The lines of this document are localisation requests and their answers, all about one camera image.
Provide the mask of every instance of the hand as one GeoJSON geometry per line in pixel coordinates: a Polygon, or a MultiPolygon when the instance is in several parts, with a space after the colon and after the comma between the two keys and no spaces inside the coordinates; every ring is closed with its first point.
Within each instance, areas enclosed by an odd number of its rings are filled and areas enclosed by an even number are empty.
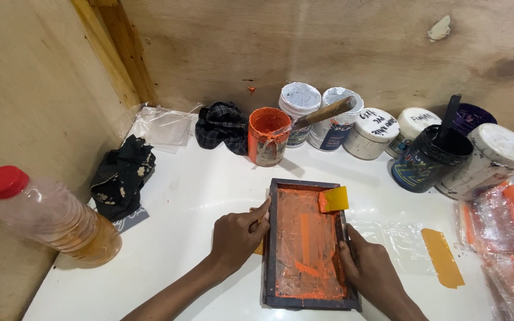
{"type": "Polygon", "coordinates": [[[269,197],[250,213],[229,213],[216,221],[208,259],[220,267],[224,280],[243,266],[269,230],[270,204],[269,197]]]}
{"type": "Polygon", "coordinates": [[[340,258],[346,278],[358,292],[392,321],[427,320],[405,292],[386,248],[369,243],[350,224],[346,230],[350,247],[340,241],[340,258]]]}

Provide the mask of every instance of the paint container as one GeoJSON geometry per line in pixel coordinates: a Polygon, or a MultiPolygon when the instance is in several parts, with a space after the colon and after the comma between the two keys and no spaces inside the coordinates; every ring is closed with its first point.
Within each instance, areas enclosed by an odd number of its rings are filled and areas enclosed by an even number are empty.
{"type": "Polygon", "coordinates": [[[483,108],[468,103],[462,103],[459,105],[451,127],[457,129],[464,136],[467,136],[471,131],[484,123],[496,124],[497,120],[483,108]]]}
{"type": "Polygon", "coordinates": [[[434,139],[439,128],[440,125],[432,125],[424,129],[392,165],[392,177],[404,189],[424,193],[465,162],[473,152],[471,142],[453,128],[446,136],[447,144],[436,145],[434,139]]]}
{"type": "Polygon", "coordinates": [[[289,132],[271,135],[272,132],[291,124],[287,114],[276,108],[264,107],[249,116],[247,152],[253,163],[270,167],[283,158],[289,132]]]}
{"type": "Polygon", "coordinates": [[[410,107],[398,117],[398,124],[400,125],[400,134],[396,136],[386,152],[394,158],[402,156],[402,154],[412,144],[413,140],[426,127],[430,125],[440,125],[441,119],[434,113],[424,108],[410,107]]]}
{"type": "Polygon", "coordinates": [[[389,113],[364,108],[344,140],[344,148],[362,159],[376,159],[400,133],[400,125],[389,113]]]}
{"type": "MultiPolygon", "coordinates": [[[[291,121],[306,116],[320,108],[320,92],[309,84],[293,82],[283,87],[279,97],[279,109],[285,112],[291,121]]],[[[299,147],[307,140],[310,126],[291,131],[287,147],[299,147]]]]}
{"type": "Polygon", "coordinates": [[[356,106],[346,113],[334,116],[311,125],[311,133],[308,142],[314,148],[322,151],[337,150],[348,135],[354,122],[364,108],[364,102],[359,94],[342,87],[330,88],[323,94],[321,107],[328,106],[334,102],[352,96],[356,106]]]}
{"type": "Polygon", "coordinates": [[[468,136],[474,151],[469,159],[436,187],[468,201],[514,175],[514,133],[496,124],[483,124],[468,136]]]}

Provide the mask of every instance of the wooden frame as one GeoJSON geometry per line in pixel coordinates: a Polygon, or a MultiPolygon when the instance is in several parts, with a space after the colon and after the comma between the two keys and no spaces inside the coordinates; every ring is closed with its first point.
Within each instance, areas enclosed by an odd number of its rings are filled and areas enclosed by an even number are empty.
{"type": "MultiPolygon", "coordinates": [[[[264,288],[263,303],[272,308],[284,308],[291,310],[314,309],[314,310],[358,310],[361,311],[361,303],[358,299],[358,292],[351,284],[347,283],[348,298],[344,300],[322,300],[322,299],[297,299],[282,298],[276,296],[276,245],[277,245],[277,189],[279,185],[299,185],[320,187],[320,190],[328,190],[339,187],[340,184],[308,182],[305,180],[291,180],[274,178],[271,180],[271,206],[269,208],[269,223],[271,228],[265,240],[264,260],[264,288]]],[[[340,211],[335,220],[337,241],[347,240],[346,229],[343,228],[346,222],[344,211],[340,211]]]]}

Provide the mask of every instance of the white tabletop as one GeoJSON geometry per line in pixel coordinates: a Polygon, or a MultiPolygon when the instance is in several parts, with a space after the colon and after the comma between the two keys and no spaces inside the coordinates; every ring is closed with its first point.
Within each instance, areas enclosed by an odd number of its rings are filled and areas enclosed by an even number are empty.
{"type": "MultiPolygon", "coordinates": [[[[120,320],[188,272],[210,252],[214,222],[224,214],[259,206],[272,178],[339,183],[348,188],[347,219],[422,223],[456,240],[453,201],[438,193],[410,193],[396,185],[386,153],[360,160],[340,148],[322,152],[308,143],[287,149],[280,165],[258,167],[224,144],[201,149],[195,138],[176,155],[154,151],[156,169],[142,189],[145,221],[122,234],[119,254],[87,268],[59,255],[24,321],[120,320]]],[[[491,320],[479,260],[452,253],[466,283],[442,286],[433,275],[400,275],[404,288],[430,320],[491,320]]],[[[386,320],[363,300],[364,312],[286,311],[261,304],[261,256],[253,254],[237,273],[201,296],[177,320],[386,320]]]]}

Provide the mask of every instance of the black paint container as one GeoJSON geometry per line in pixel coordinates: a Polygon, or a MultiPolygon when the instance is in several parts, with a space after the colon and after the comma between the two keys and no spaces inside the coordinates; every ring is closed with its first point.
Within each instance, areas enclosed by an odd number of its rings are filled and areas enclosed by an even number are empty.
{"type": "Polygon", "coordinates": [[[440,125],[424,129],[402,157],[392,165],[392,177],[404,189],[424,193],[465,162],[473,145],[463,134],[450,128],[443,146],[434,141],[440,125]]]}

